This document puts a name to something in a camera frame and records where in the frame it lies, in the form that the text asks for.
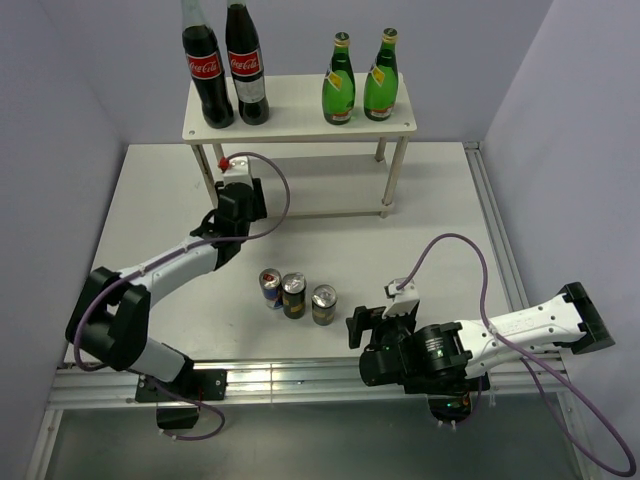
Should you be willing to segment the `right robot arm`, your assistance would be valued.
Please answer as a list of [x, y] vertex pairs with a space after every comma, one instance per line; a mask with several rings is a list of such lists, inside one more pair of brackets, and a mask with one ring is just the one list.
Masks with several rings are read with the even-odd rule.
[[387, 307], [359, 306], [347, 318], [348, 342], [361, 346], [362, 381], [397, 384], [407, 394], [460, 396], [490, 387], [488, 371], [525, 354], [567, 348], [592, 353], [614, 345], [605, 323], [579, 282], [565, 285], [535, 307], [481, 320], [417, 325], [420, 298], [413, 284], [386, 286]]

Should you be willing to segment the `blue silver energy drink can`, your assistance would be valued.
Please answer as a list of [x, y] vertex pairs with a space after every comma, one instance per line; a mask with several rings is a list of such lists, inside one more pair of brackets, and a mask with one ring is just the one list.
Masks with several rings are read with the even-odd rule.
[[266, 268], [259, 274], [259, 285], [267, 306], [279, 309], [283, 306], [282, 277], [275, 268]]

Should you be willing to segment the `black yellow tonic can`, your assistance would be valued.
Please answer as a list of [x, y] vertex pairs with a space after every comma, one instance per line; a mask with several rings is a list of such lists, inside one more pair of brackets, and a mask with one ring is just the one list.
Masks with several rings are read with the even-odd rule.
[[301, 272], [292, 272], [282, 278], [283, 312], [289, 319], [300, 319], [306, 310], [306, 278]]
[[330, 325], [335, 318], [337, 292], [328, 284], [317, 286], [311, 295], [312, 319], [320, 326]]

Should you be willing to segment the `green glass bottle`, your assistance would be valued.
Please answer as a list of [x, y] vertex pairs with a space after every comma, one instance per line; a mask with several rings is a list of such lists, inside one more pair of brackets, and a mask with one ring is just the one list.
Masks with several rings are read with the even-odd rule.
[[372, 121], [388, 119], [394, 109], [399, 75], [396, 59], [398, 32], [395, 28], [385, 28], [376, 59], [365, 81], [364, 113]]
[[334, 49], [322, 87], [322, 110], [326, 122], [347, 123], [355, 105], [355, 77], [351, 65], [350, 36], [346, 32], [334, 35]]

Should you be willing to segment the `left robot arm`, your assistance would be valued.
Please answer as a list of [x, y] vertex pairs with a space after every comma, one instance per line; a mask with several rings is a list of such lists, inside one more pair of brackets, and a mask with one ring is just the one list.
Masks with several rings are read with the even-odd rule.
[[65, 331], [67, 341], [107, 367], [154, 378], [172, 399], [196, 399], [206, 388], [191, 358], [149, 336], [151, 309], [191, 280], [226, 265], [240, 252], [251, 224], [267, 216], [260, 179], [220, 181], [215, 189], [218, 207], [183, 246], [138, 268], [93, 270]]

